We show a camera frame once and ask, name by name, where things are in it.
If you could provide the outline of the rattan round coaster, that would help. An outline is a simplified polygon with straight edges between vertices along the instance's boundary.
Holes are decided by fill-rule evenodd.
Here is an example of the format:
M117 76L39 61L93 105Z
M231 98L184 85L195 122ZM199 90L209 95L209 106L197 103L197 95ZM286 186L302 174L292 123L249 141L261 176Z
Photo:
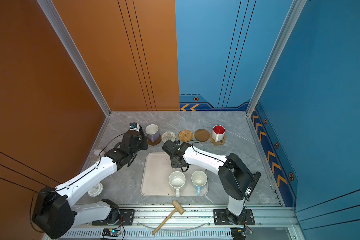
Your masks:
M178 137L181 142L189 142L189 141L193 140L194 135L189 130L183 130L183 131L179 132Z

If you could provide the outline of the white speckled mug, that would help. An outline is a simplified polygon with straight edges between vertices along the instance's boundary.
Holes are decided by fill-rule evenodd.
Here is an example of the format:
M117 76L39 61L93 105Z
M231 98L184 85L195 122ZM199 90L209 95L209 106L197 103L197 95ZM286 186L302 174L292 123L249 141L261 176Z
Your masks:
M186 176L182 172L175 171L169 176L169 184L175 191L176 197L179 198L181 191L186 185Z

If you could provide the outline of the purple mug white inside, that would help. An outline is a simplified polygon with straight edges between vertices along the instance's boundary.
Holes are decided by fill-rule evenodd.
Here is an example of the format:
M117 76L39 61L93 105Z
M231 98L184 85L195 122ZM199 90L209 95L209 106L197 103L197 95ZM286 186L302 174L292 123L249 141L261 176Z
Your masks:
M146 133L152 142L155 142L159 138L159 127L155 124L150 124L146 127Z

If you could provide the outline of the dark wooden round coaster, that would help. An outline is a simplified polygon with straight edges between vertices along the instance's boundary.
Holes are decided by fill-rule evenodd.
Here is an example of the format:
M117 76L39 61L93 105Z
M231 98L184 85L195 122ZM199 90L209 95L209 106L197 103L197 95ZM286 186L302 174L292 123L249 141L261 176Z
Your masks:
M206 142L209 140L209 138L210 138L209 131L205 129L199 129L195 131L195 139L198 140L199 142Z

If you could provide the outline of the light blue mug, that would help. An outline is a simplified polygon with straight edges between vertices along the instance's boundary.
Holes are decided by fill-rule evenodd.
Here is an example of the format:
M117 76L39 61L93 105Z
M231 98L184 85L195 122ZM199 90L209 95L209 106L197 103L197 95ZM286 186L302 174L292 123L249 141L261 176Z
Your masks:
M191 181L199 196L201 194L201 189L207 184L208 177L203 171L195 171L191 176Z

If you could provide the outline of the white mug red inside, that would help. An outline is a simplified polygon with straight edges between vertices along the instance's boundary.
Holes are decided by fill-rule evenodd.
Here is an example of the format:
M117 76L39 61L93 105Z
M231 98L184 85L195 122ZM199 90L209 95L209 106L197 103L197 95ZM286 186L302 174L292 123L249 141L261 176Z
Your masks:
M226 133L226 129L223 126L216 125L213 127L211 138L215 143L217 143L224 139L225 133Z

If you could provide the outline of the black mug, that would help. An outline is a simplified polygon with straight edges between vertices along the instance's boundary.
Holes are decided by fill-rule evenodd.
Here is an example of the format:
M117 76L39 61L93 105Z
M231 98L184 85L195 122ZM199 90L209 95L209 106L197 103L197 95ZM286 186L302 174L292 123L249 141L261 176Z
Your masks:
M143 127L142 127L142 126L139 126L139 132L140 132L140 136L141 136L141 138L145 138L145 137L146 137L145 132L144 132Z

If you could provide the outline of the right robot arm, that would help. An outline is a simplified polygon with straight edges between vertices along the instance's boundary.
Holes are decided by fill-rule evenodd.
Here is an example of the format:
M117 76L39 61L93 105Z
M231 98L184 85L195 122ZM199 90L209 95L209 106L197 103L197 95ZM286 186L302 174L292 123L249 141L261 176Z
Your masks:
M252 173L236 154L228 156L215 155L200 150L189 143L168 140L162 150L169 155L171 167L181 169L196 165L217 176L225 192L229 195L229 203L225 216L232 225L249 225L251 214L245 208L245 202L250 200L261 173Z

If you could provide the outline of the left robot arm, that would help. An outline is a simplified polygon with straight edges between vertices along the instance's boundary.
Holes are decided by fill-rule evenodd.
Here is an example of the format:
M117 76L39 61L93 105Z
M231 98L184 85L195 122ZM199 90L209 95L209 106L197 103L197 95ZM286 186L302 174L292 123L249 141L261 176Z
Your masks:
M119 207L108 199L94 204L77 205L77 201L103 179L130 166L137 153L148 149L143 128L131 123L121 142L79 175L55 188L45 187L38 192L31 224L39 227L51 239L62 237L72 227L102 221L107 225L118 222Z

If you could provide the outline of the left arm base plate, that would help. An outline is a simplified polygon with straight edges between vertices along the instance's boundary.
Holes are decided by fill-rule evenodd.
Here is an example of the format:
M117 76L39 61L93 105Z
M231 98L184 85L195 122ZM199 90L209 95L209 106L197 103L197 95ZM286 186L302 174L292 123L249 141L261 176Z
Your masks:
M93 226L131 226L133 224L135 210L121 209L111 210L110 214L104 220L93 221Z

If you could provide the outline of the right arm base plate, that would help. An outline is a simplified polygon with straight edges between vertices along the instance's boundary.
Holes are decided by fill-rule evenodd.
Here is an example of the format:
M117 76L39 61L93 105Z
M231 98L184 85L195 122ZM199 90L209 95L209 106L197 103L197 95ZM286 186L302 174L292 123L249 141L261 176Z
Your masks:
M214 209L214 224L222 225L236 225L236 226L253 226L255 219L251 209L243 209L239 216L234 215L228 209Z

